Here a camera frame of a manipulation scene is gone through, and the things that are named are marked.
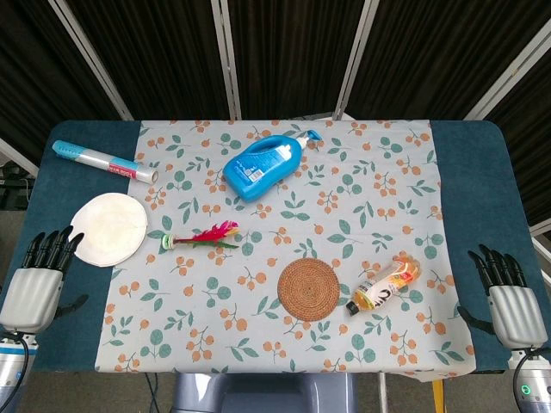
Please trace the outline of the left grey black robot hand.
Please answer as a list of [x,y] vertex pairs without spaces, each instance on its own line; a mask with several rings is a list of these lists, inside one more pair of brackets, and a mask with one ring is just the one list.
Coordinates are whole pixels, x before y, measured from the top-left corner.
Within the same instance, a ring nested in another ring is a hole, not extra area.
[[1,326],[11,334],[37,334],[51,322],[82,307],[83,294],[69,305],[59,305],[65,278],[84,234],[72,236],[73,227],[44,232],[29,243],[22,265],[14,272],[1,309]]

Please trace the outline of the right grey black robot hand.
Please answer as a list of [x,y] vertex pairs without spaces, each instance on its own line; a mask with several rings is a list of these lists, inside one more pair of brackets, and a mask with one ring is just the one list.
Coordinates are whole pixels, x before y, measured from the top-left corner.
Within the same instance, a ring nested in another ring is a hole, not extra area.
[[484,244],[480,254],[470,250],[468,256],[477,268],[484,288],[491,319],[473,317],[466,308],[457,311],[467,325],[497,337],[506,348],[537,349],[548,341],[542,311],[534,291],[528,287],[518,261],[500,254]]

